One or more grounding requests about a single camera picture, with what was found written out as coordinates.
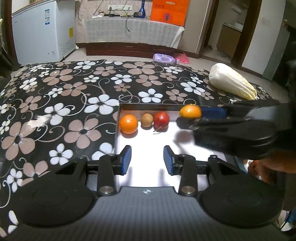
sink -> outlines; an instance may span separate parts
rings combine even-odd
[[[239,23],[234,23],[233,25],[235,28],[239,29],[239,30],[242,30],[243,29],[243,25],[239,24]]]

red fruit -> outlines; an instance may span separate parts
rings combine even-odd
[[[168,116],[167,113],[165,113],[164,111],[161,111],[161,112],[157,112],[154,115],[153,120],[154,120],[155,129],[160,130],[160,129],[167,128],[170,122],[170,117]]]

orange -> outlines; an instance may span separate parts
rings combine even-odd
[[[200,118],[202,116],[202,111],[199,106],[194,104],[188,104],[182,107],[180,110],[180,116],[185,118]]]
[[[119,121],[119,127],[125,134],[133,134],[138,128],[138,120],[134,115],[125,115]]]

gray ribbed surface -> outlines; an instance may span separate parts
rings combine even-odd
[[[172,187],[148,189],[152,192],[145,194],[147,188],[123,187],[116,196],[100,198],[77,222],[55,229],[21,225],[7,240],[288,240],[273,225],[240,230],[220,224],[207,216],[195,199],[179,196]]]

blue bottle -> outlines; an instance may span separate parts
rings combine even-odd
[[[142,6],[141,6],[141,8],[139,10],[138,18],[145,18],[145,16],[146,16],[144,5],[145,5],[145,0],[142,0]]]

